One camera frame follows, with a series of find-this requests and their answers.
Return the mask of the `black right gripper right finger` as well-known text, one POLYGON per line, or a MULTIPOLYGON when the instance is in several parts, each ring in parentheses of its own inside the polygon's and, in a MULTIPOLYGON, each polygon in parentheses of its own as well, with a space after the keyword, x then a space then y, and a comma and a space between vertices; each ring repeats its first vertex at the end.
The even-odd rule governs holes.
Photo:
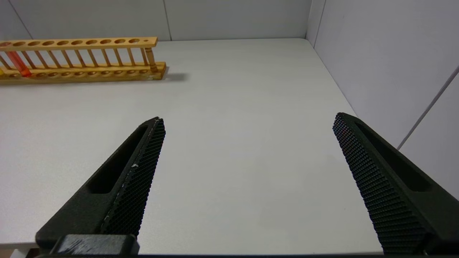
POLYGON ((457 256, 459 202, 355 116, 333 132, 385 255, 457 256))

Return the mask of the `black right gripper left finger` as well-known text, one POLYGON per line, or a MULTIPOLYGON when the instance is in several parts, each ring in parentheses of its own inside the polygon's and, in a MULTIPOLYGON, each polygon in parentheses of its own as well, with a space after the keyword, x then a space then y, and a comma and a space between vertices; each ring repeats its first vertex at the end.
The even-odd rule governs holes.
POLYGON ((155 117, 141 125, 36 233, 40 248, 78 235, 137 237, 166 130, 155 117))

